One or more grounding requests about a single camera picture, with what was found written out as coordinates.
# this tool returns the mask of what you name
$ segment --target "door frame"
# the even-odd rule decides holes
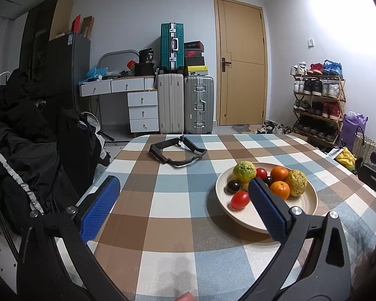
[[[236,1],[236,0],[214,0],[215,3],[215,19],[216,19],[216,58],[217,58],[217,97],[216,97],[216,120],[220,124],[220,104],[221,104],[221,42],[220,42],[220,19],[219,19],[219,1],[232,2],[235,4],[241,4],[250,8],[258,9],[261,12],[262,16],[262,28],[263,28],[263,37],[265,39],[265,96],[263,103],[263,121],[266,118],[266,106],[267,106],[267,83],[268,83],[268,65],[267,65],[267,37],[266,37],[266,27],[265,27],[265,17],[263,15],[262,7],[253,6],[252,4],[247,4],[245,2]]]

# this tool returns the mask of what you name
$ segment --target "desk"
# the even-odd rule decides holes
[[[108,79],[79,85],[81,97],[121,92],[128,93],[131,132],[159,131],[157,90],[154,89],[154,76]],[[100,100],[99,110],[100,122],[102,123]]]

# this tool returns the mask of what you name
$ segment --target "human hand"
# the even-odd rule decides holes
[[[176,301],[195,301],[195,298],[191,293],[187,292],[180,296]]]

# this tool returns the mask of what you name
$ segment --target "silver suitcase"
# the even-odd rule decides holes
[[[206,134],[213,130],[215,83],[212,77],[184,79],[185,133]]]
[[[184,132],[184,78],[181,74],[157,76],[160,133]]]

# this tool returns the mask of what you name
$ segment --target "wicker basket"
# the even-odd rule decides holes
[[[362,157],[363,163],[376,171],[376,165],[370,161],[370,155],[373,152],[376,152],[376,141],[365,135],[362,127],[359,125],[356,129],[352,153],[357,159]]]

